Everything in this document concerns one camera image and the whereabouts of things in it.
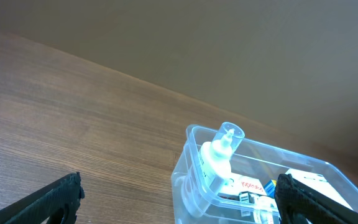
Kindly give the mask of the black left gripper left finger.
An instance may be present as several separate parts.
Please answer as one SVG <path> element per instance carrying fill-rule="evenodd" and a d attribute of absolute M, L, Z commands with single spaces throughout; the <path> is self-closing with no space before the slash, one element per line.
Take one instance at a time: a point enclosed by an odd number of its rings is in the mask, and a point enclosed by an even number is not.
<path fill-rule="evenodd" d="M 80 173 L 67 174 L 0 210 L 0 224 L 74 224 L 84 197 Z"/>

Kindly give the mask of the blue yellow VapoDrops box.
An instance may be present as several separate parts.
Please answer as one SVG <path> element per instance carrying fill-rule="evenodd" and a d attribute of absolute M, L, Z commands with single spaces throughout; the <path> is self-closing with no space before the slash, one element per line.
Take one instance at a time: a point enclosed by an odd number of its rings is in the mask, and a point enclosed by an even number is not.
<path fill-rule="evenodd" d="M 269 197 L 274 198 L 276 185 L 276 180 L 270 180 L 264 185 L 265 192 Z"/>

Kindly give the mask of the white medicine box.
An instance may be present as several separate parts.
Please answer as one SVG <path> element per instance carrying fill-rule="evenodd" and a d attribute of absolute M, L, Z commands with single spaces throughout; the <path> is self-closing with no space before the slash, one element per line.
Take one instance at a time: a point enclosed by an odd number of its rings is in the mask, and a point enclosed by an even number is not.
<path fill-rule="evenodd" d="M 296 169 L 288 169 L 286 174 L 291 174 L 291 176 L 299 182 L 352 210 L 351 206 L 323 175 Z"/>

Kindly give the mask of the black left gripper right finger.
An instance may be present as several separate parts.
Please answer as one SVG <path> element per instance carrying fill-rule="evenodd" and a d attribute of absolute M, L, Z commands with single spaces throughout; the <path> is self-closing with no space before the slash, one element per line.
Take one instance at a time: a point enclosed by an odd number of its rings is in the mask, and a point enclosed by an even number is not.
<path fill-rule="evenodd" d="M 274 195 L 281 224 L 358 224 L 358 213 L 311 187 L 280 174 Z"/>

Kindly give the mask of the small clear spray bottle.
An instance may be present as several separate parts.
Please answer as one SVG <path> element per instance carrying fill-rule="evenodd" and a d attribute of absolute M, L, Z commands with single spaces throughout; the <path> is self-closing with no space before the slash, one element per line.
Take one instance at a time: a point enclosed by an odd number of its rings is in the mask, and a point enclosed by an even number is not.
<path fill-rule="evenodd" d="M 224 122 L 217 131 L 192 125 L 186 132 L 185 154 L 191 166 L 182 187 L 182 200 L 192 217 L 199 218 L 228 180 L 231 158 L 245 138 L 234 123 Z"/>

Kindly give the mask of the white red Panadol box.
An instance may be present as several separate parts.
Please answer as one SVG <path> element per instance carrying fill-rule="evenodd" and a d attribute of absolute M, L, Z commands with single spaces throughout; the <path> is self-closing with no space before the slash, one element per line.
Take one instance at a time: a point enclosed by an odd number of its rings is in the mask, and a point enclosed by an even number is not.
<path fill-rule="evenodd" d="M 239 194 L 242 192 L 266 195 L 266 191 L 259 179 L 231 173 L 218 196 L 229 200 L 239 200 Z"/>

